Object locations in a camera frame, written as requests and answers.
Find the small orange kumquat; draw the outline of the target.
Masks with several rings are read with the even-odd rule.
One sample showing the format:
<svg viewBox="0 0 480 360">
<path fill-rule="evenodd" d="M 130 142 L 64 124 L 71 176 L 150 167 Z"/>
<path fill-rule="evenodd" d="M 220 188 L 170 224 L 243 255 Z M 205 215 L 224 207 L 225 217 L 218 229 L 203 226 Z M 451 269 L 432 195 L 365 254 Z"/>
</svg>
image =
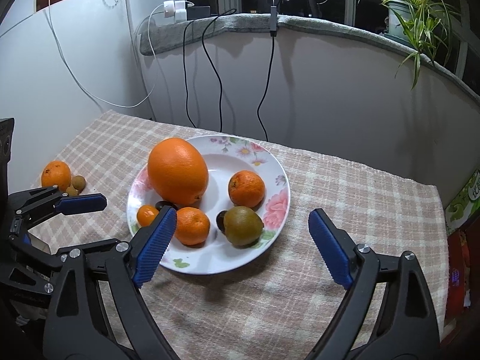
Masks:
<svg viewBox="0 0 480 360">
<path fill-rule="evenodd" d="M 141 228 L 148 227 L 155 220 L 159 211 L 153 205 L 142 205 L 137 211 L 137 222 Z"/>
</svg>

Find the green brown kiwi fruit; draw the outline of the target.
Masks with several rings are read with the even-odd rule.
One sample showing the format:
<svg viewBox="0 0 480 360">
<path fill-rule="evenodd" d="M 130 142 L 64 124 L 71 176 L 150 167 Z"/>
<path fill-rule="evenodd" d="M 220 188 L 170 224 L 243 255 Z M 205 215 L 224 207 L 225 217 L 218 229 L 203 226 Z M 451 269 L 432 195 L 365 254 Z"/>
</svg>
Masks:
<svg viewBox="0 0 480 360">
<path fill-rule="evenodd" d="M 256 242 L 264 229 L 258 214 L 246 206 L 235 206 L 224 214 L 224 235 L 235 247 Z"/>
</svg>

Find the brown longan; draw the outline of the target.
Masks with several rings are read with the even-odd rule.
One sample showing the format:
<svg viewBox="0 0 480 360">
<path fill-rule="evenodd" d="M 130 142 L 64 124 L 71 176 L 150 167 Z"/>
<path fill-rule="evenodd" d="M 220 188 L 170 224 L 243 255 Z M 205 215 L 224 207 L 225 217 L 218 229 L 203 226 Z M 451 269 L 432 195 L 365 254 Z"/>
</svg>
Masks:
<svg viewBox="0 0 480 360">
<path fill-rule="evenodd" d="M 74 197 L 79 195 L 79 192 L 72 185 L 66 188 L 66 193 L 69 197 Z"/>
<path fill-rule="evenodd" d="M 72 178 L 72 187 L 79 193 L 86 187 L 86 179 L 82 175 L 75 175 Z"/>
</svg>

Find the white power adapter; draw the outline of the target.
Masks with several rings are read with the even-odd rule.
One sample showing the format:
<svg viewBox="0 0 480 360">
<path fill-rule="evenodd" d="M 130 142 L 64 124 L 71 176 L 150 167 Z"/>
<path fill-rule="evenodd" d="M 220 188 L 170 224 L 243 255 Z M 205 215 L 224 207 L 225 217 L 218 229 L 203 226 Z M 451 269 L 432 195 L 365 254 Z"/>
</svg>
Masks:
<svg viewBox="0 0 480 360">
<path fill-rule="evenodd" d="M 173 18 L 174 21 L 187 21 L 187 9 L 193 8 L 193 2 L 185 0 L 167 0 L 163 2 L 163 17 L 166 19 Z"/>
</svg>

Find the white floral plate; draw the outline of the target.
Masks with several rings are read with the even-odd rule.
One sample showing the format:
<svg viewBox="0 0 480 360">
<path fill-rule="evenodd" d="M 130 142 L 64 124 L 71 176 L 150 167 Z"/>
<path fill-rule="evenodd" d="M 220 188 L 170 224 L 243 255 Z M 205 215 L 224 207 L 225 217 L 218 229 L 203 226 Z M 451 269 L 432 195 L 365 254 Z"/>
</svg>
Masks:
<svg viewBox="0 0 480 360">
<path fill-rule="evenodd" d="M 214 275 L 242 267 L 266 252 L 278 238 L 290 209 L 290 185 L 277 158 L 264 145 L 228 135 L 191 137 L 188 142 L 203 156 L 209 183 L 199 209 L 211 223 L 208 238 L 199 247 L 188 247 L 173 238 L 160 266 L 187 275 Z M 216 217 L 233 207 L 228 182 L 239 171 L 255 172 L 265 184 L 264 200 L 256 213 L 264 223 L 258 241 L 244 248 L 231 245 L 216 225 Z"/>
</svg>

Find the brown longan upper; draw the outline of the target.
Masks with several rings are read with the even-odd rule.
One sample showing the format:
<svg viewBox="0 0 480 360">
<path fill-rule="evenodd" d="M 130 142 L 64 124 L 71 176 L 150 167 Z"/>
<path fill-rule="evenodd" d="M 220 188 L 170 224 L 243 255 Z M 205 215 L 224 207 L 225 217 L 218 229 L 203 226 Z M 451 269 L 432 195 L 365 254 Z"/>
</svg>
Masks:
<svg viewBox="0 0 480 360">
<path fill-rule="evenodd" d="M 72 178 L 72 187 L 79 193 L 86 187 L 86 179 L 82 175 L 75 175 Z"/>
</svg>

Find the small tangerine front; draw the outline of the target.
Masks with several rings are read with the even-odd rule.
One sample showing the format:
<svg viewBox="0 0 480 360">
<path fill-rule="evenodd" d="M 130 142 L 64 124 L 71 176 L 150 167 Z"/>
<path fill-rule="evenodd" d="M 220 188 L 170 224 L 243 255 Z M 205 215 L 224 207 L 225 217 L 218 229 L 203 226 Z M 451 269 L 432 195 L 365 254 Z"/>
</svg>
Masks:
<svg viewBox="0 0 480 360">
<path fill-rule="evenodd" d="M 176 212 L 174 236 L 183 245 L 201 245 L 208 238 L 210 220 L 198 208 L 182 207 Z"/>
</svg>

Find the pink plaid tablecloth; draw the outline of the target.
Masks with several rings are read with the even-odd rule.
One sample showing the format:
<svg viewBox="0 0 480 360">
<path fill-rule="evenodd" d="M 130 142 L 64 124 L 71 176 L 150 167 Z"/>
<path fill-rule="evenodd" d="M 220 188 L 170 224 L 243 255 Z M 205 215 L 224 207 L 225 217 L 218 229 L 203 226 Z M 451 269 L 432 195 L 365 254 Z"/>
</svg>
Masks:
<svg viewBox="0 0 480 360">
<path fill-rule="evenodd" d="M 51 248 L 126 239 L 128 192 L 154 145 L 168 137 L 211 132 L 155 123 L 109 111 L 53 147 L 40 146 L 40 173 L 64 161 L 104 194 L 105 211 L 58 216 L 35 229 Z M 284 228 L 253 262 L 216 275 L 160 267 L 142 287 L 154 320 L 183 359 L 303 359 L 326 330 L 344 289 L 336 284 L 308 233 L 308 215 L 322 208 L 334 224 L 380 254 L 418 257 L 437 320 L 447 301 L 448 246 L 443 207 L 433 185 L 342 158 L 254 141 L 284 168 L 290 206 Z"/>
</svg>

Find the brown longan lower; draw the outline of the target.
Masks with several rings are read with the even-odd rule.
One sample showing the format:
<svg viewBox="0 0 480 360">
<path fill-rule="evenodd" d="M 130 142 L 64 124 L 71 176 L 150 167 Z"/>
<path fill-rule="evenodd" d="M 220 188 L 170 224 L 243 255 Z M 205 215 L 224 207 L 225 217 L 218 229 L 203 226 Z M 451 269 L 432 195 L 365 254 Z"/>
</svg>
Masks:
<svg viewBox="0 0 480 360">
<path fill-rule="evenodd" d="M 66 193 L 69 197 L 74 197 L 79 195 L 79 192 L 72 185 L 66 188 Z"/>
</svg>

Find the small tangerine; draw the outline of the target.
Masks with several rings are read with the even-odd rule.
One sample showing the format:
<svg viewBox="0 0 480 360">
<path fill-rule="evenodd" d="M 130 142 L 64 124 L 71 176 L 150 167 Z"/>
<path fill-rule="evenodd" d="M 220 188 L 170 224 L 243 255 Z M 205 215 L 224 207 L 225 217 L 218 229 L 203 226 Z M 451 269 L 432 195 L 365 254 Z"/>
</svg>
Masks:
<svg viewBox="0 0 480 360">
<path fill-rule="evenodd" d="M 174 236 L 183 245 L 201 245 L 208 238 L 210 220 L 198 208 L 182 207 L 176 212 Z"/>
<path fill-rule="evenodd" d="M 255 208 L 264 200 L 265 184 L 255 172 L 243 170 L 230 178 L 228 193 L 234 205 Z"/>
</svg>

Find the small tangerine right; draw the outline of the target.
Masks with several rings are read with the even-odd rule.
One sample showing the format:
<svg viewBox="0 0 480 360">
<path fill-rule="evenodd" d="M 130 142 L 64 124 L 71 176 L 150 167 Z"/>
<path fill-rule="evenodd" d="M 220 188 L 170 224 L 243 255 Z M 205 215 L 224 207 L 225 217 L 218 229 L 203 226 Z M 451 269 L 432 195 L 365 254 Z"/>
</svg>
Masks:
<svg viewBox="0 0 480 360">
<path fill-rule="evenodd" d="M 255 172 L 243 170 L 230 178 L 228 193 L 234 205 L 255 208 L 264 200 L 265 184 Z"/>
</svg>

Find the dark plum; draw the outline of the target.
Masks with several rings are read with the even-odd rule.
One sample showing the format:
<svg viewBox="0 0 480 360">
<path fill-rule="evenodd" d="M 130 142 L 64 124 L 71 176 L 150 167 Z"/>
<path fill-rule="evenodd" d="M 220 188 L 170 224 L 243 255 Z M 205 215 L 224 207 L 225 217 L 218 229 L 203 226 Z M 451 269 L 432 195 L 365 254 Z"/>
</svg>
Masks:
<svg viewBox="0 0 480 360">
<path fill-rule="evenodd" d="M 216 225 L 217 228 L 224 233 L 225 231 L 225 226 L 224 226 L 224 217 L 226 215 L 227 211 L 221 211 L 217 216 L 216 216 Z"/>
</svg>

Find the medium orange on cloth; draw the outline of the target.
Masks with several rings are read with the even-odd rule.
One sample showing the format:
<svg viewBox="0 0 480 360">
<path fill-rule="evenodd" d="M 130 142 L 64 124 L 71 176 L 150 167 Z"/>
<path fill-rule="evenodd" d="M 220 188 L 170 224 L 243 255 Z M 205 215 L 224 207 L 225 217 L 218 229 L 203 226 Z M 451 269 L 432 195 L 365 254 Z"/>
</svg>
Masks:
<svg viewBox="0 0 480 360">
<path fill-rule="evenodd" d="M 41 186 L 43 188 L 58 186 L 58 189 L 65 192 L 71 185 L 72 174 L 70 167 L 63 161 L 55 160 L 48 163 L 41 173 Z"/>
</svg>

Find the potted spider plant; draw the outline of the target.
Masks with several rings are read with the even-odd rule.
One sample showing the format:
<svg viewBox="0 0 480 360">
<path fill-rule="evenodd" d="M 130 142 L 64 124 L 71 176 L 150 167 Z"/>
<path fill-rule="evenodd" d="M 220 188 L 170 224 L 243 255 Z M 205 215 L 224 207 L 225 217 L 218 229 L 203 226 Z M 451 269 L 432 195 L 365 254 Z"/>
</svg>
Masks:
<svg viewBox="0 0 480 360">
<path fill-rule="evenodd" d="M 396 18 L 412 49 L 400 64 L 412 62 L 412 87 L 416 87 L 423 58 L 434 66 L 438 51 L 443 49 L 446 51 L 444 61 L 450 59 L 452 18 L 460 15 L 459 10 L 445 0 L 382 0 L 381 4 Z"/>
</svg>

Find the grey ledge cover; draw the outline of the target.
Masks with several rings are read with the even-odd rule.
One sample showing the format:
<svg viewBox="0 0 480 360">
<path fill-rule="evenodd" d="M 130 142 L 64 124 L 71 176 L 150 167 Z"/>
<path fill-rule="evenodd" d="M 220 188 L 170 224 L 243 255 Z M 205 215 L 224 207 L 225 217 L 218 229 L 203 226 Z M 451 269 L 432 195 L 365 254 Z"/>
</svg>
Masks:
<svg viewBox="0 0 480 360">
<path fill-rule="evenodd" d="M 413 52 L 411 47 L 391 38 L 324 19 L 280 15 L 277 19 L 277 28 L 316 36 L 345 38 L 403 57 Z M 223 33 L 268 33 L 269 29 L 269 14 L 233 14 L 165 24 L 159 27 L 147 25 L 138 33 L 140 36 L 139 51 L 142 55 L 154 56 L 174 50 L 184 44 L 195 43 L 203 38 L 213 38 Z"/>
</svg>

